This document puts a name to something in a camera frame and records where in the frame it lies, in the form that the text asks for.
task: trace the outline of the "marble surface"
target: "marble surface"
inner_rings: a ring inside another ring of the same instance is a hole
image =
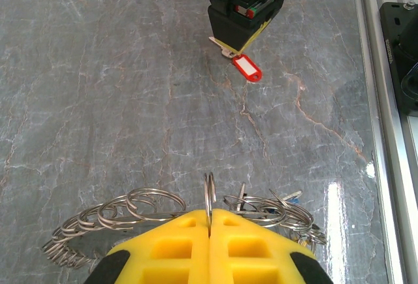
[[[135,187],[202,208],[302,189],[335,283],[387,283],[353,0],[285,0],[246,53],[209,40],[208,0],[0,0],[0,283],[82,283],[39,250],[76,212]]]

